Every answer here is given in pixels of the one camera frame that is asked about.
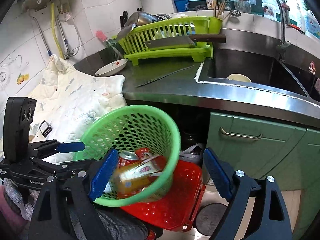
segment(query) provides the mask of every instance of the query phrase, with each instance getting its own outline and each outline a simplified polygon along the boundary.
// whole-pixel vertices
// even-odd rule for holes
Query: green dish rack
[[[209,33],[209,17],[194,16],[159,21],[134,28],[131,33],[119,41],[125,51],[124,58],[138,65],[139,59],[156,57],[192,57],[195,62],[203,62],[206,57],[212,57],[213,50],[207,42],[197,42],[195,48],[175,48],[149,50],[144,42],[176,37],[188,34]]]

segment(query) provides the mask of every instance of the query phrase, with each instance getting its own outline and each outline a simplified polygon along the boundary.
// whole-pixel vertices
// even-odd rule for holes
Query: black device
[[[29,240],[75,240],[66,196],[72,197],[75,211],[87,240],[112,239],[101,222],[88,195],[91,182],[104,165],[105,157],[96,161],[61,163],[43,161],[57,152],[79,151],[83,144],[57,140],[28,143],[27,135],[36,101],[31,98],[9,98],[4,116],[5,159],[0,162],[0,176],[12,179],[18,187],[40,190],[29,227]],[[275,181],[252,179],[221,162],[221,172],[228,177],[229,205],[210,240],[233,240],[249,197],[256,197],[252,217],[245,235],[247,240],[292,240],[288,212]]]
[[[52,131],[50,124],[48,124],[45,120],[39,125],[40,132],[46,138],[48,134]]]

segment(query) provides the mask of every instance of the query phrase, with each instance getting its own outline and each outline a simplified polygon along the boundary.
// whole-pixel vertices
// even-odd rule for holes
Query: cabinet
[[[301,190],[293,239],[299,239],[320,210],[320,131],[307,129],[296,147],[268,175],[281,190]]]
[[[227,133],[253,138],[235,138]],[[266,120],[211,113],[207,147],[235,170],[261,178],[296,146],[306,129]]]

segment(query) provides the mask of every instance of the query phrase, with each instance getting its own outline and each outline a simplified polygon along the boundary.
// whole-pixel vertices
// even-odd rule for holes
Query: soda can
[[[134,152],[121,152],[118,158],[118,168],[128,166],[139,161],[139,157]]]

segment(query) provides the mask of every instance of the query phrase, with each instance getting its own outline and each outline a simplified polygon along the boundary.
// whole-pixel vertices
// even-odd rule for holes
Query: quilted cloth
[[[103,115],[126,106],[122,95],[123,75],[94,77],[77,71],[67,61],[52,55],[39,85],[28,95],[37,100],[31,130],[32,142],[57,139],[79,141],[83,133]],[[52,127],[44,138],[39,125]],[[59,164],[73,160],[73,153],[57,153],[45,161]]]

